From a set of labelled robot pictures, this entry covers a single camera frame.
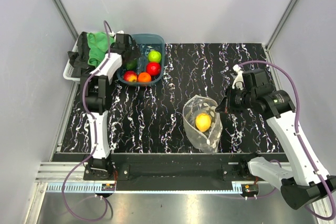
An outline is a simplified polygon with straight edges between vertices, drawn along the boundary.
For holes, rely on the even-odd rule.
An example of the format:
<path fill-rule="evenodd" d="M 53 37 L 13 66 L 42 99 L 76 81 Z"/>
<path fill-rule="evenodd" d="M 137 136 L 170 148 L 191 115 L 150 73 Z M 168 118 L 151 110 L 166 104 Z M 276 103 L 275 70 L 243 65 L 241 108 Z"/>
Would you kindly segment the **red fake apple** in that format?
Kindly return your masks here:
<path fill-rule="evenodd" d="M 146 66 L 146 72 L 150 76 L 157 76 L 161 73 L 161 65 L 157 62 L 149 62 Z"/>

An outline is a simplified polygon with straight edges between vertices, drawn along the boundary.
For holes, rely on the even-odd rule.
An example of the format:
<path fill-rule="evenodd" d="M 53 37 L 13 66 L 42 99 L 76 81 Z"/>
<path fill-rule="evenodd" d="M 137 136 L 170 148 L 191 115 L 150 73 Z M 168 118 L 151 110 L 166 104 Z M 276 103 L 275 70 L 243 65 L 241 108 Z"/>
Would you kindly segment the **orange fake fruit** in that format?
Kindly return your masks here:
<path fill-rule="evenodd" d="M 152 77 L 149 73 L 147 72 L 142 72 L 138 75 L 138 79 L 137 82 L 151 82 L 152 81 Z"/>

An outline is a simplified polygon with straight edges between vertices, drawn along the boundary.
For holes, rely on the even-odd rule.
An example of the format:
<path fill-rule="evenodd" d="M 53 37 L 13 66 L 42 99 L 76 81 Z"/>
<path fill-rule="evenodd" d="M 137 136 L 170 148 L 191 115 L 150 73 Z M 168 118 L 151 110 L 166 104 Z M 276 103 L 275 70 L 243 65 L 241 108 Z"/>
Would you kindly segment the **red yellow fake peach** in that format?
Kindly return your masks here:
<path fill-rule="evenodd" d="M 126 71 L 123 75 L 123 79 L 126 82 L 137 82 L 138 80 L 138 75 L 134 71 Z"/>

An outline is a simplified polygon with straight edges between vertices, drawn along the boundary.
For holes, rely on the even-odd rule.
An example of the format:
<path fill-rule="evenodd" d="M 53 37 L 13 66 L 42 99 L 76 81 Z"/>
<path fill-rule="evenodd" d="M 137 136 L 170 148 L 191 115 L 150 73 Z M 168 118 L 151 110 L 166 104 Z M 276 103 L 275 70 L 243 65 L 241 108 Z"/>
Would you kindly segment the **green fake apple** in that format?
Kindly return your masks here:
<path fill-rule="evenodd" d="M 151 50 L 148 53 L 148 61 L 153 63 L 160 63 L 162 59 L 162 55 L 159 51 Z"/>

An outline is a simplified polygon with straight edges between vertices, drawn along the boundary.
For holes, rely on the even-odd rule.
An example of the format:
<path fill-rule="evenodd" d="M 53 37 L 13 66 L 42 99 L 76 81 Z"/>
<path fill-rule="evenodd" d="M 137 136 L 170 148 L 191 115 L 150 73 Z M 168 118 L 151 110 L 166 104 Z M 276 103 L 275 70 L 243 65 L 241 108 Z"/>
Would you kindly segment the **clear polka dot zip bag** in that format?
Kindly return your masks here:
<path fill-rule="evenodd" d="M 207 154 L 218 152 L 223 130 L 216 108 L 215 100 L 199 95 L 193 96 L 183 107 L 183 126 L 188 140 Z"/>

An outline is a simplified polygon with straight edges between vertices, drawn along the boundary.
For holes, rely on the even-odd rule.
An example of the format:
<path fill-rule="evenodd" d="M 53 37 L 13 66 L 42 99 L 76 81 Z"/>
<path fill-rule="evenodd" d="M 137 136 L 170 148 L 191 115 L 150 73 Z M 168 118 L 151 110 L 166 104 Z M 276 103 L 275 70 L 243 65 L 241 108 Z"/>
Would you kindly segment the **dark green fake avocado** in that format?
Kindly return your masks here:
<path fill-rule="evenodd" d="M 137 68 L 138 60 L 134 59 L 126 64 L 127 70 L 133 70 Z"/>

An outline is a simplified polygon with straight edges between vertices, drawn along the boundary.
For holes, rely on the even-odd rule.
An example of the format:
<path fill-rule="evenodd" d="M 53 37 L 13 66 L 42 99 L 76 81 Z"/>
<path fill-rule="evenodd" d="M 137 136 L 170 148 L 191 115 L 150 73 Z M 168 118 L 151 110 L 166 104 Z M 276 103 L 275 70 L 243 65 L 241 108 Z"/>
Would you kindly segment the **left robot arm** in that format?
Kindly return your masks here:
<path fill-rule="evenodd" d="M 112 105 L 111 82 L 118 69 L 139 56 L 137 44 L 132 36 L 116 33 L 114 42 L 108 46 L 102 62 L 95 70 L 81 76 L 81 102 L 89 120 L 91 140 L 90 154 L 84 159 L 87 163 L 85 180 L 107 180 L 114 177 L 107 136 L 107 117 Z"/>

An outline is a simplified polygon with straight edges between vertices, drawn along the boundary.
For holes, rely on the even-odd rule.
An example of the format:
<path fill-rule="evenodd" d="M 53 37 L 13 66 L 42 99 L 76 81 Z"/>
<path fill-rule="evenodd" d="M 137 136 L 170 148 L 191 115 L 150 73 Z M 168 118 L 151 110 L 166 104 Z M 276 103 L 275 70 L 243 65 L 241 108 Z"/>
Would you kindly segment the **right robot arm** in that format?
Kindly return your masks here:
<path fill-rule="evenodd" d="M 234 71 L 237 76 L 216 112 L 255 110 L 277 136 L 292 169 L 287 171 L 253 153 L 240 159 L 239 176 L 244 180 L 258 177 L 270 183 L 294 210 L 335 192 L 335 176 L 330 175 L 312 150 L 296 119 L 299 107 L 289 94 L 275 91 L 262 69 L 243 71 L 235 65 Z"/>

